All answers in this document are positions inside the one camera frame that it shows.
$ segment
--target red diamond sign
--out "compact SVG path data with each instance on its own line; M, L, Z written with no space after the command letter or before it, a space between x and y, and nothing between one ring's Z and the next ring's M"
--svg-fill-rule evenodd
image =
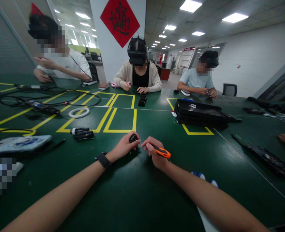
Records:
M140 28L126 0L109 0L100 19L122 48Z

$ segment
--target ceiling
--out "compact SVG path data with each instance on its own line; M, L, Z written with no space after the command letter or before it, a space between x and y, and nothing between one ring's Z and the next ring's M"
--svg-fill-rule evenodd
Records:
M74 30L75 32L79 32L81 34L81 31L86 31L88 32L89 36L97 35L96 32L92 30L96 28L89 0L50 0L50 3L53 9L60 12L55 13L55 15L60 20L62 27ZM76 15L76 12L85 14L91 19L81 18L80 16ZM91 27L83 26L80 23L87 23ZM73 25L75 28L68 27L65 24Z
M184 1L147 0L145 40L149 48L160 41L157 49L169 46L169 51L285 22L285 0L195 0L203 5L194 13L179 9ZM222 21L235 12L249 17L234 24ZM166 25L177 28L166 30L167 37L160 38ZM205 34L192 35L195 31Z

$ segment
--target green workbench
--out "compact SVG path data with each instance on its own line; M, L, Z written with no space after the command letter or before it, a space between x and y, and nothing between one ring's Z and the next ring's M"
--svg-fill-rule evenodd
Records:
M82 88L80 81L55 79L58 87L96 92L96 86ZM40 84L33 76L2 75L0 83ZM0 84L0 89L13 86ZM205 96L190 98L220 106L235 114L242 123L230 123L224 130L182 126L170 112L181 98L173 90L148 93L145 107L138 107L134 90L110 88L98 94L102 98L84 118L70 120L68 112L42 120L28 120L27 108L0 104L0 128L36 129L39 135L52 135L53 144L66 139L60 147L23 161L25 166L16 180L0 196L0 229L15 219L46 193L94 162L102 151L112 150L120 138L136 129L142 140L152 136L171 152L171 162L187 171L203 172L207 181L215 179L223 191L247 208L265 226L285 225L285 179L278 178L232 139L238 134L247 142L267 148L285 162L285 144L276 136L285 133L285 122L248 114L243 107L257 107L246 98ZM50 100L63 102L69 95ZM86 95L77 101L97 101ZM73 127L94 130L94 140L76 141L68 133ZM0 139L23 133L0 133ZM143 149L118 160L95 183L83 200L59 228L59 231L204 231L196 205L165 174L156 169Z

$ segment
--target white t-shirt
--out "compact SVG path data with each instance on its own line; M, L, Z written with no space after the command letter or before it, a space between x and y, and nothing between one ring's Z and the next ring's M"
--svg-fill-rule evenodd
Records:
M182 74L180 81L191 88L214 88L211 75L209 73L198 74L196 68L186 70Z
M45 53L44 57L45 58L49 58L51 60L53 60L54 62L56 62L58 65L61 65L65 68L68 68L70 70L73 71L77 71L77 72L81 72L81 73L86 73L88 74L90 77L91 76L91 71L90 71L90 66L89 63L87 62L86 58L84 57L84 55L80 54L79 52L76 52L72 49L70 49L69 54L71 55L68 57L62 57L62 55L60 53L54 53L52 52L51 49L47 50L47 53ZM59 77L59 78L66 78L66 79L75 79L77 80L77 78L74 78L70 75L67 75L63 72L57 71L57 70L51 70L51 69L45 69L42 66L38 65L37 66L38 69L44 71L47 75L50 75L52 77Z

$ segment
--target person's left hand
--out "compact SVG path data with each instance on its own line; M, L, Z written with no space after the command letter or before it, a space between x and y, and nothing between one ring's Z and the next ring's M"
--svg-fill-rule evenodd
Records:
M138 140L135 142L129 143L129 139L132 136L132 134L137 135ZM136 150L140 142L141 142L140 137L135 131L132 131L128 133L127 135L124 135L123 138L121 138L118 145L112 150L112 153L114 154L114 158L116 160L120 159L126 154L128 154L130 150L132 149Z
M49 58L43 57L40 59L40 58L35 57L34 59L40 66L42 66L45 69L55 70L58 67L58 64Z
M149 88L148 87L139 87L137 89L137 92L138 93L147 93L147 92L149 92Z
M209 93L210 93L210 97L217 99L217 92L214 88L209 90Z

